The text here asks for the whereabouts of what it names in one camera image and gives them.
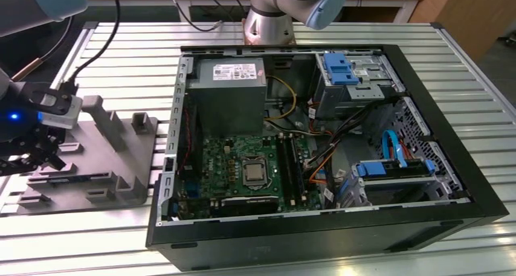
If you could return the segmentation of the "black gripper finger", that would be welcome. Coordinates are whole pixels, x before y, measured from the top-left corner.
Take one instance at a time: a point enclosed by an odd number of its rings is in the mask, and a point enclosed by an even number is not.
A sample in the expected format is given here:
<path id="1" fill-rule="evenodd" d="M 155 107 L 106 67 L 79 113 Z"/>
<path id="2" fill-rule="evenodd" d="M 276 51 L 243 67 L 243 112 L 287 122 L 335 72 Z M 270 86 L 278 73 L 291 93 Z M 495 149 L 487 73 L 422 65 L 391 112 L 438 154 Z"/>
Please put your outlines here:
<path id="1" fill-rule="evenodd" d="M 64 129 L 35 129 L 34 136 L 36 139 L 31 156 L 35 158 L 38 165 L 52 167 L 62 170 L 67 163 L 58 156 L 59 145 L 64 142 L 67 131 Z"/>
<path id="2" fill-rule="evenodd" d="M 40 166 L 40 158 L 30 155 L 2 156 L 2 176 L 28 173 Z"/>

